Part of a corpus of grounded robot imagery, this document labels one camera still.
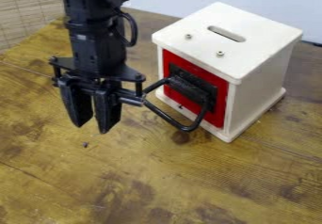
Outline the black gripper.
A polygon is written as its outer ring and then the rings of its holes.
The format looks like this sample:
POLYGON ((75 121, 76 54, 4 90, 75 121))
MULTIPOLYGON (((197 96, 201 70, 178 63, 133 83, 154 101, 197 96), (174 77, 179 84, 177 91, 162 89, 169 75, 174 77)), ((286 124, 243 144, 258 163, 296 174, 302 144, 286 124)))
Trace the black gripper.
POLYGON ((59 87, 70 119, 76 127, 92 118, 92 97, 98 129, 106 134, 121 121, 122 104, 143 105, 145 75, 127 64, 126 48, 137 43, 117 30, 72 33, 72 56, 50 60, 54 85, 59 87))

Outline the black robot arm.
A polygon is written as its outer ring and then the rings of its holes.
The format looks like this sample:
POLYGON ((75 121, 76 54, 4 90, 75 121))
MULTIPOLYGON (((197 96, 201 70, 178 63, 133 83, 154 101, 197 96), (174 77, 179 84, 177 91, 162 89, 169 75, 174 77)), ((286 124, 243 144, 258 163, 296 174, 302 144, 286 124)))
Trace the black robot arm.
POLYGON ((75 126, 95 119, 105 134, 121 120, 122 105, 142 103, 145 75, 126 65, 139 28, 121 6, 129 0, 63 0, 70 57, 54 56, 54 85, 59 88, 75 126))

